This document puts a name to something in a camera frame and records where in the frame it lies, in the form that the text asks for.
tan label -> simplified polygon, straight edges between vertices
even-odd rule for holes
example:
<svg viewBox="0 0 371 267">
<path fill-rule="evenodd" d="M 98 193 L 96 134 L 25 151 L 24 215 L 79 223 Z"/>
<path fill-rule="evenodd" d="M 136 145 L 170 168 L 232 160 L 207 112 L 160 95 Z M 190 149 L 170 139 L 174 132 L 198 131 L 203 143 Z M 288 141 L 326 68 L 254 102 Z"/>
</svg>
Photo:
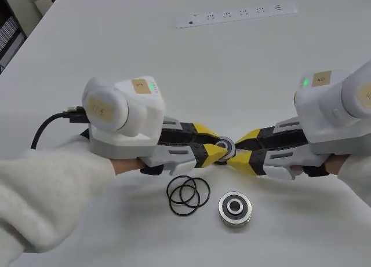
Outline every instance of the tan label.
<svg viewBox="0 0 371 267">
<path fill-rule="evenodd" d="M 114 120 L 114 108 L 94 97 L 89 98 L 86 112 L 108 122 Z"/>
<path fill-rule="evenodd" d="M 134 79 L 132 80 L 135 92 L 138 94 L 151 94 L 151 90 L 148 87 L 145 79 Z"/>
<path fill-rule="evenodd" d="M 329 85 L 330 79 L 331 79 L 331 71 L 316 73 L 313 76 L 312 87 Z"/>
<path fill-rule="evenodd" d="M 357 98 L 366 109 L 371 108 L 371 83 L 363 85 L 357 92 Z"/>
</svg>

fuzzy white sweater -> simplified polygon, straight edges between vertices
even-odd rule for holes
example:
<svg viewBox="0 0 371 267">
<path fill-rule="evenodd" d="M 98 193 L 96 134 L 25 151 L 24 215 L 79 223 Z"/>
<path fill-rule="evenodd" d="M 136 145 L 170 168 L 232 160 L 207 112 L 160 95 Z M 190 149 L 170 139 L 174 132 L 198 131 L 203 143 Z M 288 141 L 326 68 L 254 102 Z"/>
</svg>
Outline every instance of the fuzzy white sweater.
<svg viewBox="0 0 371 267">
<path fill-rule="evenodd" d="M 371 206 L 371 159 L 351 156 L 338 174 Z M 88 151 L 77 136 L 50 151 L 0 161 L 0 267 L 23 252 L 42 253 L 74 230 L 92 196 L 115 177 L 108 159 Z"/>
</svg>

white tabletop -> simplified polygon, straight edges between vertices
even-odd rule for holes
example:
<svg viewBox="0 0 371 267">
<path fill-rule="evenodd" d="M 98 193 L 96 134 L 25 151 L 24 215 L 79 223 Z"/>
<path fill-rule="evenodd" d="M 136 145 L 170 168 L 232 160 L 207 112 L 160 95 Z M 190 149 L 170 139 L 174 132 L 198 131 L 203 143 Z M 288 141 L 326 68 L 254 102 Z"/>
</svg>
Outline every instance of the white tabletop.
<svg viewBox="0 0 371 267">
<path fill-rule="evenodd" d="M 151 75 L 167 115 L 234 140 L 295 116 L 304 71 L 354 70 L 371 56 L 369 0 L 294 0 L 299 13 L 175 29 L 193 13 L 290 0 L 57 0 L 0 77 L 0 158 L 25 151 L 38 125 L 81 103 L 92 76 Z M 80 132 L 58 120 L 40 148 Z M 276 181 L 223 167 L 205 178 L 209 203 L 171 213 L 167 175 L 125 174 L 84 212 L 77 230 L 14 266 L 369 266 L 371 209 L 336 177 Z M 230 231 L 220 197 L 248 195 L 253 218 Z"/>
</svg>

human wrist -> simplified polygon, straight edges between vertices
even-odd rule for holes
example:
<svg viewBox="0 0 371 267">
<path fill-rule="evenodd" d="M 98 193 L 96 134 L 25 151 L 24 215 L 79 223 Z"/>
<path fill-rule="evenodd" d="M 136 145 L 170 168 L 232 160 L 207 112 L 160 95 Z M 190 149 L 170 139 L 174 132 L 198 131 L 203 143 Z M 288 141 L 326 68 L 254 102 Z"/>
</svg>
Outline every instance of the human wrist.
<svg viewBox="0 0 371 267">
<path fill-rule="evenodd" d="M 115 170 L 115 174 L 125 173 L 131 170 L 140 170 L 145 167 L 145 164 L 140 159 L 125 159 L 125 160 L 114 160 L 110 159 L 112 166 Z"/>
<path fill-rule="evenodd" d="M 341 167 L 348 159 L 349 155 L 331 155 L 325 162 L 326 171 L 338 175 Z"/>
</svg>

bearing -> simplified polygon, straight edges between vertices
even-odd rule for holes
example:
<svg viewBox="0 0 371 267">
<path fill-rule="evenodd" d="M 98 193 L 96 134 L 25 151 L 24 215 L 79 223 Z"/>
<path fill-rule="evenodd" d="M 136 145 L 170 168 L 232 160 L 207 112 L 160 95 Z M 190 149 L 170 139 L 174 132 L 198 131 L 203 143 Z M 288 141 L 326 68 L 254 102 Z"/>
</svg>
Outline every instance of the bearing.
<svg viewBox="0 0 371 267">
<path fill-rule="evenodd" d="M 215 162 L 215 164 L 227 164 L 227 160 L 231 159 L 232 157 L 236 156 L 236 146 L 234 145 L 233 140 L 227 137 L 220 137 L 220 141 L 216 143 L 218 147 L 223 147 L 228 150 L 227 154 L 225 154 L 222 158 Z"/>
<path fill-rule="evenodd" d="M 242 227 L 251 219 L 251 202 L 240 192 L 228 192 L 219 200 L 219 215 L 227 226 Z"/>
</svg>

